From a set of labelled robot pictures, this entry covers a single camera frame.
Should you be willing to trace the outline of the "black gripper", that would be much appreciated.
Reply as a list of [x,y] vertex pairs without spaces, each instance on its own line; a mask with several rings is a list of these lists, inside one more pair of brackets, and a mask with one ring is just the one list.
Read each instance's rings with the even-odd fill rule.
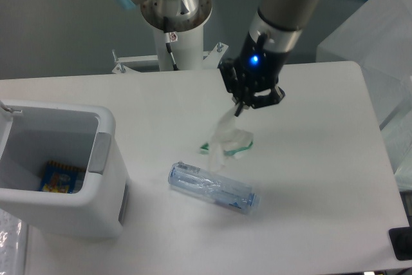
[[[237,117],[244,109],[264,108],[279,104],[284,99],[285,92],[275,84],[279,81],[279,73],[289,54],[266,50],[247,34],[239,56],[220,61],[218,69],[223,83],[238,105]],[[256,95],[249,89],[255,93],[271,90],[267,95]]]

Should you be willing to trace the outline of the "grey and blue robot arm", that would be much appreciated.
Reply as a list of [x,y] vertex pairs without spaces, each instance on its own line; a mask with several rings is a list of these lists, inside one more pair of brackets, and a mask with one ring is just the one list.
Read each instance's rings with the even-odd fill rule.
[[[294,49],[319,0],[261,0],[235,59],[220,61],[235,115],[244,109],[279,104],[285,97],[279,73]],[[139,8],[145,21],[160,33],[157,47],[164,70],[185,70],[191,44],[183,35],[201,29],[211,15],[211,0],[117,0],[125,9]]]

